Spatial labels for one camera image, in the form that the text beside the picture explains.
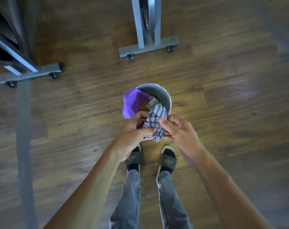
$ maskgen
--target blue checkered towel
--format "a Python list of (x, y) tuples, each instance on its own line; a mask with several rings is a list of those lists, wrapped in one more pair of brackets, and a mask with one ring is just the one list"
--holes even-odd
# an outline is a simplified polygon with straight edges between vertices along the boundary
[(146, 127), (155, 127), (157, 128), (156, 132), (152, 135), (145, 136), (145, 138), (152, 138), (154, 141), (160, 141), (165, 134), (165, 129), (158, 123), (159, 118), (167, 119), (167, 110), (161, 104), (156, 105), (150, 112), (147, 117), (146, 122), (143, 124), (142, 128)]

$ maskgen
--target metal stand base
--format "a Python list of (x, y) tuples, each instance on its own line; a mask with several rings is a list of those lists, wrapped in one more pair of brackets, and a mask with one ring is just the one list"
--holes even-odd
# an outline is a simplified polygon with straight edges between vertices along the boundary
[(25, 79), (31, 79), (35, 77), (49, 75), (49, 73), (62, 72), (61, 65), (59, 63), (53, 63), (45, 66), (38, 67), (38, 72), (28, 71), (21, 75), (15, 75), (13, 73), (0, 74), (0, 83), (5, 84), (7, 81), (21, 81)]
[(144, 48), (139, 48), (138, 44), (127, 46), (127, 47), (120, 47), (119, 56), (123, 58), (123, 57), (126, 57), (127, 55), (136, 55), (136, 54), (146, 53), (149, 51), (163, 49), (170, 45), (177, 46), (179, 44), (180, 44), (180, 38), (178, 36), (172, 36), (172, 37), (164, 38), (160, 40), (159, 45), (151, 44), (151, 45), (147, 45)]

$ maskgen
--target sandal strap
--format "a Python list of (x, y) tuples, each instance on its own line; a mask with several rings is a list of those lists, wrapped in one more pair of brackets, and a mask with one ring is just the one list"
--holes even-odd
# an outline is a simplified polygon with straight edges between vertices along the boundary
[(125, 164), (131, 164), (131, 163), (140, 163), (140, 154), (141, 154), (141, 151), (138, 151), (138, 152), (132, 152), (129, 157), (125, 160)]
[(174, 170), (176, 166), (176, 161), (177, 161), (177, 158), (171, 157), (166, 154), (161, 154), (159, 165), (166, 166)]

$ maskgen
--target hand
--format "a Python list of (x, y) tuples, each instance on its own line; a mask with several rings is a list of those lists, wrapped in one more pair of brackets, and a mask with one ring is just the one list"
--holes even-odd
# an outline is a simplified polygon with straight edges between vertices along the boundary
[(176, 115), (168, 115), (167, 119), (159, 119), (159, 123), (169, 132), (165, 134), (165, 138), (173, 140), (177, 144), (183, 158), (187, 162), (193, 163), (196, 152), (205, 150), (190, 122)]
[(145, 136), (151, 135), (156, 131), (156, 128), (152, 127), (141, 129), (148, 114), (149, 112), (139, 111), (132, 116), (132, 118), (124, 122), (119, 135), (112, 142), (112, 144), (115, 144), (115, 146), (120, 149), (120, 152), (122, 152), (121, 161), (129, 157), (132, 150), (138, 146), (139, 142), (144, 140), (143, 138)]

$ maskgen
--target wooden floor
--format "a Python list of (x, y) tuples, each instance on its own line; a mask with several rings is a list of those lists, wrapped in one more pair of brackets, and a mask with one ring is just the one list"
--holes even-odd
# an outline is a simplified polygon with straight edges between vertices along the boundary
[[(42, 228), (118, 133), (123, 94), (163, 86), (172, 114), (201, 141), (276, 228), (289, 228), (289, 0), (162, 0), (166, 50), (119, 58), (137, 42), (131, 0), (44, 0), (34, 56), (61, 62), (58, 80), (31, 81), (32, 175)], [(0, 85), (0, 229), (24, 228), (15, 145), (15, 89)], [(142, 143), (139, 228), (162, 228), (155, 176), (167, 140)], [(126, 177), (120, 164), (100, 228)], [(221, 228), (197, 171), (172, 175), (194, 228)]]

